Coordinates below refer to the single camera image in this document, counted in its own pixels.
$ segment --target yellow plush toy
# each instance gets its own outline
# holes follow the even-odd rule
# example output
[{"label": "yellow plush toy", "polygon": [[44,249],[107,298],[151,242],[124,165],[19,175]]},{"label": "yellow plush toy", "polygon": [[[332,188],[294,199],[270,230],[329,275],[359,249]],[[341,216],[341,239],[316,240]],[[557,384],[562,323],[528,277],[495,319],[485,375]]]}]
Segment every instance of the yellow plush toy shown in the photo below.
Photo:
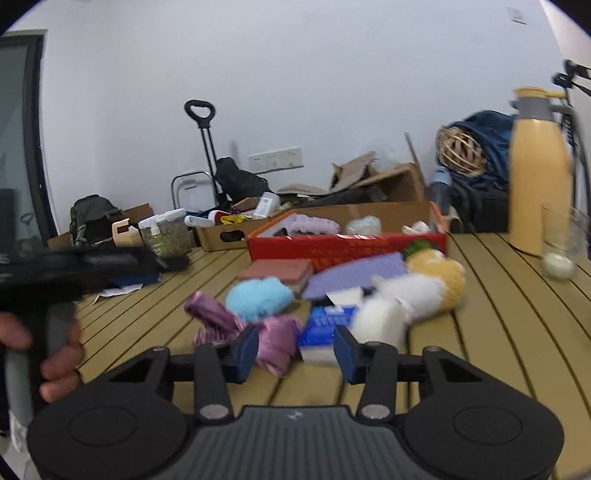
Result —
[{"label": "yellow plush toy", "polygon": [[466,288],[464,267],[447,258],[439,250],[420,250],[406,260],[408,273],[419,273],[440,279],[445,288],[441,291],[441,311],[450,310],[460,301]]},{"label": "yellow plush toy", "polygon": [[375,292],[358,308],[351,332],[360,343],[400,346],[416,321],[450,310],[466,286],[464,268],[440,251],[421,249],[406,260],[407,275],[374,278]]}]

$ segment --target handle grip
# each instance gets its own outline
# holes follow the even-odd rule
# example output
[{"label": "handle grip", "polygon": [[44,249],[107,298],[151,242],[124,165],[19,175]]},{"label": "handle grip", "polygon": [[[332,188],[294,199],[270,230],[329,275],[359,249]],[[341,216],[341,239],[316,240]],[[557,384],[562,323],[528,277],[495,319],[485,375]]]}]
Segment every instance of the handle grip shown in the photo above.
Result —
[{"label": "handle grip", "polygon": [[[208,116],[199,116],[195,113],[193,107],[208,108]],[[213,120],[213,117],[216,116],[216,108],[211,103],[206,102],[205,100],[189,100],[187,103],[185,103],[184,108],[185,112],[187,112],[187,115],[191,117],[193,120],[195,120],[199,128],[202,130],[204,128],[209,128],[209,123]]]},{"label": "handle grip", "polygon": [[75,321],[76,308],[73,303],[33,303],[26,310],[13,313],[33,336],[29,350],[8,349],[4,362],[10,412],[21,427],[27,428],[46,405],[39,393],[44,381],[41,363],[67,344],[67,331]]}]

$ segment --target black bag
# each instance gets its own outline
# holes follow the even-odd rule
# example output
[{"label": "black bag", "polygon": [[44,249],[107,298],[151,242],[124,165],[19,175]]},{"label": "black bag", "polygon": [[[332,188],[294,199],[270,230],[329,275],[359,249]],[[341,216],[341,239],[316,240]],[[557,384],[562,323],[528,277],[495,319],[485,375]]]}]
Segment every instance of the black bag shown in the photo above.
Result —
[{"label": "black bag", "polygon": [[[452,205],[462,220],[464,232],[505,233],[509,229],[509,193],[487,184],[478,190],[453,178]],[[452,233],[459,230],[452,224]]]},{"label": "black bag", "polygon": [[218,158],[216,169],[215,180],[222,186],[222,191],[230,197],[232,203],[248,197],[262,197],[263,193],[271,191],[265,179],[250,171],[240,170],[233,158]]},{"label": "black bag", "polygon": [[76,247],[92,247],[113,236],[111,224],[125,219],[123,211],[106,198],[90,195],[70,209],[70,239]]}]

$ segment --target yellow thermos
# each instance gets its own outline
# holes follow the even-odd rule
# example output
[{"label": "yellow thermos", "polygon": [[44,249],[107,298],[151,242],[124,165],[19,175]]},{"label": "yellow thermos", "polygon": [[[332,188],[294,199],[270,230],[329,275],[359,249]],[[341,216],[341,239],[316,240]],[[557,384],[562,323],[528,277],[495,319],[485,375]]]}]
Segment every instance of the yellow thermos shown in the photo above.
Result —
[{"label": "yellow thermos", "polygon": [[509,241],[515,248],[541,254],[542,205],[568,213],[572,158],[553,113],[575,116],[574,109],[550,102],[563,93],[542,88],[515,90],[519,110],[509,149]]}]

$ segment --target white wall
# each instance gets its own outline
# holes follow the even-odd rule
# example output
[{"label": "white wall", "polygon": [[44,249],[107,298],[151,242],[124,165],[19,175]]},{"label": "white wall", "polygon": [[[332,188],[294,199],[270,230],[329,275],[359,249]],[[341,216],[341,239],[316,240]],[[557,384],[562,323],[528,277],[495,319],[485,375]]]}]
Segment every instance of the white wall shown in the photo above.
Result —
[{"label": "white wall", "polygon": [[96,193],[92,137],[94,99],[87,67],[88,4],[46,0],[11,31],[46,30],[41,67],[41,137],[51,207],[58,232],[68,230],[70,206]]},{"label": "white wall", "polygon": [[[99,190],[122,207],[170,208],[172,176],[205,168],[191,98],[217,107],[218,156],[247,167],[248,155],[299,146],[305,167],[267,174],[271,186],[327,187],[331,163],[375,139],[407,160],[404,131],[428,173],[441,124],[510,113],[513,88],[551,87],[561,67],[538,0],[93,0],[90,11]],[[207,207],[199,190],[191,206]]]},{"label": "white wall", "polygon": [[[550,20],[550,25],[556,35],[558,46],[565,59],[570,59],[575,63],[591,67],[591,38],[582,30],[574,21],[572,21],[568,15],[562,10],[556,7],[553,3],[548,0],[540,0],[544,7],[545,13]],[[580,85],[591,88],[591,82],[583,79],[576,79],[576,82]],[[578,89],[571,91],[571,101],[574,107],[577,109],[581,122],[584,126],[584,137],[586,139],[585,146],[587,149],[587,156],[591,155],[591,98]],[[577,206],[583,210],[587,207],[584,204],[583,192],[583,170],[578,171],[578,196]]]}]

